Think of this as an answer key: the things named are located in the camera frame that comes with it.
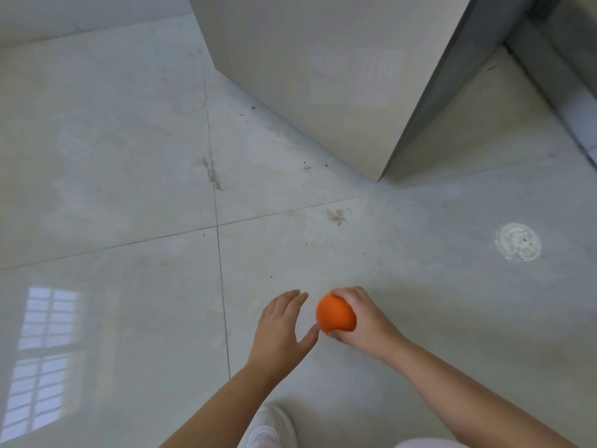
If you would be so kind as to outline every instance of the hand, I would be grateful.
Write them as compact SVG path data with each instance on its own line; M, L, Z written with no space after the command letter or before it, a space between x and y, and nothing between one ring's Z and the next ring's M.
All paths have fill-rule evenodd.
M342 297L356 315L354 331L333 330L332 338L356 347L379 360L385 360L397 346L408 343L392 321L377 308L369 295L360 286L334 289L331 294Z
M258 369L279 383L295 369L313 349L319 337L315 324L301 341L295 328L300 308L309 294L288 291L273 299L261 313L247 367Z

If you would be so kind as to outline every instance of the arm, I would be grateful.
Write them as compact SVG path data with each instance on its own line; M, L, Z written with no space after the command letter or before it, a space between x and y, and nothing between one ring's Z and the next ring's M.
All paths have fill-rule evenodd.
M356 314L352 332L330 336L402 374L462 444L471 448L576 448L540 421L410 342L361 287L335 289Z
M297 341L295 327L307 293L289 291L261 313L247 365L160 448L236 448L253 416L277 384L317 343L319 327Z

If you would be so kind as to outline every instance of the person's right arm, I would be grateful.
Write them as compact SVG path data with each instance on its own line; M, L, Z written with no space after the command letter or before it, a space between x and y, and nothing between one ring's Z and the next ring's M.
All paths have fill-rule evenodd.
M334 289L356 314L354 331L330 336L398 371L460 443L470 448L577 448L553 429L409 341L361 287Z

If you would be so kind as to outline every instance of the sneaker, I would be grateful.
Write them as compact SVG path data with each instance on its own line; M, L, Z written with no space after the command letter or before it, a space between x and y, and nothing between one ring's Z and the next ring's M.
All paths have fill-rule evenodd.
M260 407L238 448L251 448L264 441L273 442L280 448L299 448L292 421L279 407Z

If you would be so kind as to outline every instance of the tiled floor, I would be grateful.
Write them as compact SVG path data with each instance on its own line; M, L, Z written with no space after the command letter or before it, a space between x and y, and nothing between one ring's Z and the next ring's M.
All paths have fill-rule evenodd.
M350 284L597 438L597 172L504 50L374 185L215 72L191 16L20 46L0 52L0 159L3 446L157 446L242 367L269 299L309 291L303 333ZM496 248L513 222L538 259ZM325 337L272 400L302 448L448 435Z

